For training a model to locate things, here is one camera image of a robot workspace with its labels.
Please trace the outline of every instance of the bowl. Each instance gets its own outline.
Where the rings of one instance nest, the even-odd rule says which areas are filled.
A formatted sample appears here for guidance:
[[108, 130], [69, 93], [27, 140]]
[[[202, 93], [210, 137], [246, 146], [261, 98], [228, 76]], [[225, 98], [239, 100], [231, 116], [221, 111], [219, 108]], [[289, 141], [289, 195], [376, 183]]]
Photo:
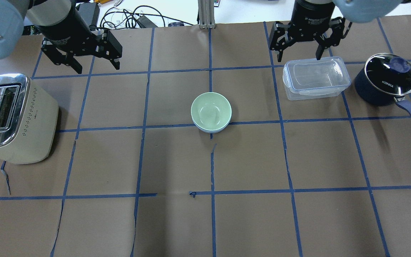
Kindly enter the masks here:
[[191, 104], [194, 125], [206, 133], [222, 131], [231, 121], [232, 114], [226, 97], [215, 92], [201, 94]]

